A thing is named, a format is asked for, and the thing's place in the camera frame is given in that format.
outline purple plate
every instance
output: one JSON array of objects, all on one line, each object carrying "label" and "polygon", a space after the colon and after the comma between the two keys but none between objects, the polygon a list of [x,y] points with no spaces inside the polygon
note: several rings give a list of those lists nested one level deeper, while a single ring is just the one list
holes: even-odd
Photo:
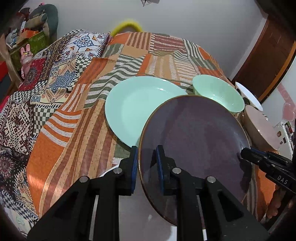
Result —
[{"label": "purple plate", "polygon": [[151,114],[142,131],[138,158],[144,192],[155,210],[176,225],[176,197],[160,191],[153,155],[157,145],[163,145],[177,167],[192,176],[216,177],[243,201],[252,168],[237,154],[250,145],[239,122],[219,103],[195,95],[172,98]]}]

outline bedspread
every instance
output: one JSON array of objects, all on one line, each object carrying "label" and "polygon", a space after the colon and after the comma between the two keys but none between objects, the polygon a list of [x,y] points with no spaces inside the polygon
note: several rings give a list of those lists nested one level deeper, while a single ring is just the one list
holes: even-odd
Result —
[{"label": "bedspread", "polygon": [[1,112],[0,203],[24,234],[38,220],[26,172],[36,139],[91,59],[101,56],[108,38],[109,34],[74,30],[37,53],[24,83]]},{"label": "bedspread", "polygon": [[153,33],[115,36],[93,58],[66,102],[40,131],[27,166],[33,203],[42,216],[83,175],[95,178],[129,156],[105,120],[104,104],[120,81],[140,75],[167,79],[192,93],[192,79],[211,74],[228,81],[198,45]]}]

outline pink rabbit toy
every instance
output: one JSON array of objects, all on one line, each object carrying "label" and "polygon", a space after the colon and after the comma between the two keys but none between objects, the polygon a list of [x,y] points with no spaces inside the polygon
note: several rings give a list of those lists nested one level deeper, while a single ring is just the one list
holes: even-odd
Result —
[{"label": "pink rabbit toy", "polygon": [[30,51],[30,45],[26,45],[26,51],[24,48],[20,49],[21,57],[20,57],[20,62],[22,64],[22,78],[25,79],[25,76],[28,74],[29,69],[31,67],[32,61],[33,61],[33,54]]}]

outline pink heart decal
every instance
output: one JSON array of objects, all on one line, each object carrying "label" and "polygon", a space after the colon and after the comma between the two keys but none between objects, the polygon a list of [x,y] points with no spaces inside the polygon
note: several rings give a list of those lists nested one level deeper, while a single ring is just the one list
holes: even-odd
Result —
[{"label": "pink heart decal", "polygon": [[294,112],[294,105],[291,105],[289,103],[284,103],[283,106],[283,116],[282,118],[286,121],[293,122],[295,120],[295,112]]}]

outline silver screw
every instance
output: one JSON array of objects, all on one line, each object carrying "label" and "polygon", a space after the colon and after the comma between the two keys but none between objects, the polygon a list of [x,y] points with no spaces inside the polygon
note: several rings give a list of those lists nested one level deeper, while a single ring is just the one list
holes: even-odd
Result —
[{"label": "silver screw", "polygon": [[88,178],[87,178],[87,176],[82,176],[81,178],[79,178],[79,181],[80,181],[81,183],[85,183],[85,182],[88,181]]},{"label": "silver screw", "polygon": [[182,172],[182,170],[178,167],[175,167],[172,169],[172,172],[175,173],[175,174],[180,174]]},{"label": "silver screw", "polygon": [[214,182],[216,181],[216,178],[214,178],[214,177],[212,177],[212,176],[209,176],[209,177],[207,177],[207,181],[208,181],[209,183],[214,183]]},{"label": "silver screw", "polygon": [[120,174],[120,173],[122,173],[122,169],[121,169],[120,167],[117,167],[117,168],[114,168],[114,169],[113,169],[113,172],[114,172],[115,174]]}]

